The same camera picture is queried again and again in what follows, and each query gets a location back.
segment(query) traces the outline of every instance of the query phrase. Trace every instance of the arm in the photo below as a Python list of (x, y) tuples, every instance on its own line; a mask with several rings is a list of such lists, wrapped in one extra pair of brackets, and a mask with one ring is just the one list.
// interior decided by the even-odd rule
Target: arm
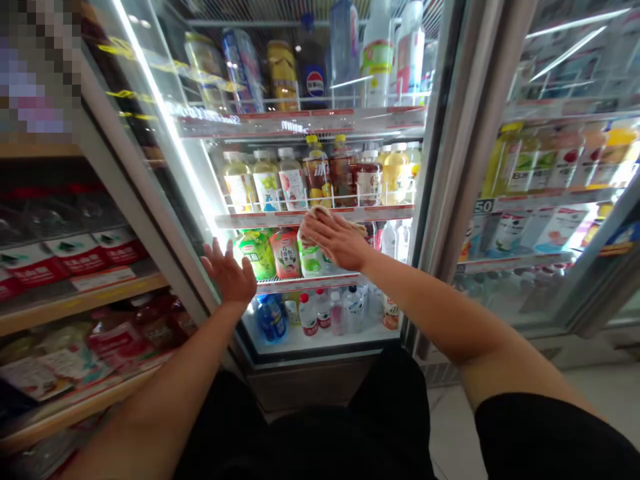
[(235, 324), (255, 294), (248, 259), (205, 245), (205, 270), (225, 299), (198, 332), (130, 398), (65, 472), (65, 480), (170, 479)]
[(471, 407), (508, 392), (595, 409), (514, 329), (440, 280), (370, 248), (339, 215), (305, 217), (302, 233), (340, 267), (374, 282), (462, 372)]

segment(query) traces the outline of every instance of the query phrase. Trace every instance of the tile floor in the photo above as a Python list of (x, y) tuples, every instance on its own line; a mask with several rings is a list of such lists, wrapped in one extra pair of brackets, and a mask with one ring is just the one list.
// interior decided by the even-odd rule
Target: tile floor
[[(640, 449), (640, 363), (574, 369), (565, 376)], [(473, 415), (459, 385), (429, 389), (431, 458), (440, 480), (487, 478)]]

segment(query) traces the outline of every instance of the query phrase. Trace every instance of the left hand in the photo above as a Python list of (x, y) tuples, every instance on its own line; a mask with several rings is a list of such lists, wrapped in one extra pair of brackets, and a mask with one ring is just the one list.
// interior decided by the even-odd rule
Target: left hand
[(251, 262), (247, 257), (242, 258), (242, 268), (233, 258), (233, 242), (227, 242), (227, 250), (223, 255), (214, 238), (212, 245), (204, 244), (205, 256), (200, 257), (202, 266), (209, 278), (215, 280), (224, 302), (242, 302), (249, 304), (255, 295), (256, 280)]

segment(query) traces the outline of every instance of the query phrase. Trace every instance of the can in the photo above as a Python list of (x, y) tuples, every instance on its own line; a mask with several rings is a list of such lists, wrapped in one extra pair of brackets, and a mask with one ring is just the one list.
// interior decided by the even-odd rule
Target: can
[(278, 110), (297, 111), (298, 79), (295, 74), (295, 60), (291, 47), (284, 40), (271, 40), (267, 44), (267, 57), (269, 58), (273, 96), (286, 100), (278, 102)]
[(226, 83), (225, 64), (222, 55), (210, 38), (199, 33), (185, 33), (185, 50), (189, 64), (198, 78), (198, 90), (205, 108), (218, 113), (227, 111), (227, 94), (220, 86)]
[(225, 29), (223, 44), (237, 112), (263, 113), (265, 104), (260, 64), (247, 32)]

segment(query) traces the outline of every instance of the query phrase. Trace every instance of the hand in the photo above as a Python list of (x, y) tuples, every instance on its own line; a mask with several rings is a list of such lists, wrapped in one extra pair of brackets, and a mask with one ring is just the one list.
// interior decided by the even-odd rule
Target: hand
[(205, 256), (200, 257), (202, 266), (209, 278), (215, 280), (224, 302), (242, 302), (246, 307), (255, 295), (256, 281), (251, 262), (247, 257), (242, 258), (242, 268), (233, 258), (233, 242), (227, 242), (224, 255), (220, 251), (218, 239), (213, 244), (204, 244)]
[(300, 226), (301, 233), (312, 240), (329, 256), (334, 265), (351, 271), (362, 271), (376, 251), (371, 248), (353, 226), (336, 213), (330, 216), (316, 211), (317, 219), (310, 214)]

